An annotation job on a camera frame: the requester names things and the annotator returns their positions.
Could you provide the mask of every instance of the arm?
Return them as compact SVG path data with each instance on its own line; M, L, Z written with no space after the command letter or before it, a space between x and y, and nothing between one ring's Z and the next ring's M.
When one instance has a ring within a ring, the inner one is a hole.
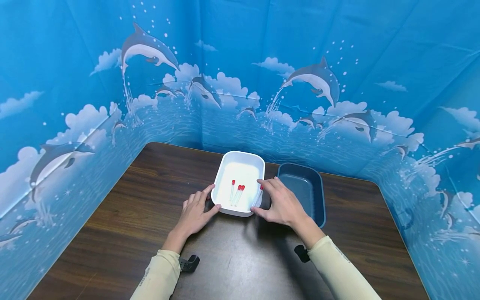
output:
M200 231L220 210L217 204L204 212L207 195L214 187L213 184L209 185L203 192L191 194L183 202L178 224L168 234L162 249L152 257L130 300L168 300L173 294L180 276L180 252L187 238Z
M269 210L252 207L251 211L268 222L288 225L297 233L318 272L337 300L378 300L380 297L367 280L333 244L332 240L318 228L297 197L275 177L258 180L272 198Z

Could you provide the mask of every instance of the white tray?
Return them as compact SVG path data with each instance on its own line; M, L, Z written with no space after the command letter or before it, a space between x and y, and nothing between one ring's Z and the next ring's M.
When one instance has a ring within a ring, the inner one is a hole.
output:
M260 184L257 179L265 177L265 161L258 155L230 151L225 153L218 168L215 178L215 188L212 190L212 201L221 204L221 213L234 216L251 216L250 207L259 206L255 203L258 197ZM235 180L233 194L235 195L238 185L244 185L245 189L237 206L230 203L230 191L232 180Z

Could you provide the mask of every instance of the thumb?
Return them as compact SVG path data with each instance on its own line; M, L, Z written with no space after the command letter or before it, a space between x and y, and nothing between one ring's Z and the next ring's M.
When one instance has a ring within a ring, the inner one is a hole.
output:
M220 204L217 204L215 205L214 207L212 207L212 209L210 209L209 211L207 211L205 213L205 215L207 216L207 218L210 220L213 216L215 216L219 211L220 211L220 208L222 206Z
M254 214L256 214L257 216L261 216L262 218L264 218L265 220L267 220L267 215L268 215L268 210L264 210L262 208L259 208L259 207L255 207L255 206L252 206L250 208L251 211L253 211Z

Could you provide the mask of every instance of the left hand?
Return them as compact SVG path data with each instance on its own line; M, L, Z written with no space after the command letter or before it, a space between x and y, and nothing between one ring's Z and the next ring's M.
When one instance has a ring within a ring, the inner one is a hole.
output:
M195 194L191 194L188 200L183 202L181 216L174 228L175 231L188 237L199 232L218 213L221 208L220 204L204 212L205 201L214 187L214 184L210 184L202 192L198 191Z
M205 201L208 193L215 187L214 184L207 186L202 192L191 194L188 200L183 202L180 219L175 228L168 234L162 250L170 250L180 254L187 238L199 232L208 221L220 211L220 204L215 205L207 212Z

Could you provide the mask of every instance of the dolphin print fabric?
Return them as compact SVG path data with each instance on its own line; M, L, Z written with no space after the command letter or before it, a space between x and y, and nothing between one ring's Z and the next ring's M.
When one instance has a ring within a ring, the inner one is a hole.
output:
M371 180L431 299L478 299L479 12L1 1L0 299L28 296L149 142Z

